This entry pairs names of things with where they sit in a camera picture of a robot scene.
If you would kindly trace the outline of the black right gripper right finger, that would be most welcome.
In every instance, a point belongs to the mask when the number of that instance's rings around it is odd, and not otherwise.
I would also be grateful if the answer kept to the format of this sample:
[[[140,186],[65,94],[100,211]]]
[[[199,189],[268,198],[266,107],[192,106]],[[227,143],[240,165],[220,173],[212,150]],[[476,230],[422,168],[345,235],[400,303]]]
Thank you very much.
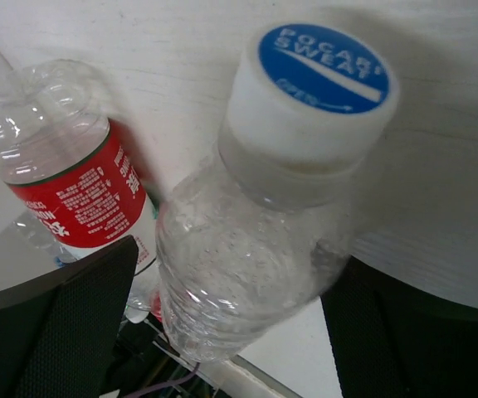
[[[344,397],[478,397],[478,308],[355,258],[321,303]]]

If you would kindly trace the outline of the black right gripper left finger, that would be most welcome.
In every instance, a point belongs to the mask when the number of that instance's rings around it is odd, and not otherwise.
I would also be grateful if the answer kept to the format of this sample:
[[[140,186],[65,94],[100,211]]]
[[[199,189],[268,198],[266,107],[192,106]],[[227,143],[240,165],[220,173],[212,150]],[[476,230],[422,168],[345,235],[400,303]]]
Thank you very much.
[[[139,255],[126,236],[0,291],[0,397],[97,397]]]

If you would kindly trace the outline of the red label bottle red cap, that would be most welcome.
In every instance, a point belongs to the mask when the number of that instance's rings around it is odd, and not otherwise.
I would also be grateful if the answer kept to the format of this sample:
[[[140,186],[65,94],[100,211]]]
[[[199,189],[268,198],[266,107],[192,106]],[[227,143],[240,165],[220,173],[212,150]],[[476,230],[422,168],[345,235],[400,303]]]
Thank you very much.
[[[81,61],[47,61],[8,78],[0,101],[0,180],[48,234],[80,260],[126,236],[139,255],[127,305],[159,313],[151,173],[129,141],[119,92]]]

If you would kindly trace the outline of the clear bottle white blue cap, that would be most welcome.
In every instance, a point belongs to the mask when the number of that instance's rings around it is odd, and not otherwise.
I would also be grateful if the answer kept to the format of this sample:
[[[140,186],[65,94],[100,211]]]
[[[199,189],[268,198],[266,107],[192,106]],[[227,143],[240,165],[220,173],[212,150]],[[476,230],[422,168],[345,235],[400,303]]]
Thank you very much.
[[[159,211],[161,317],[176,351],[225,361],[336,282],[357,173],[399,94],[386,60],[347,32],[292,21],[251,37],[214,153]]]

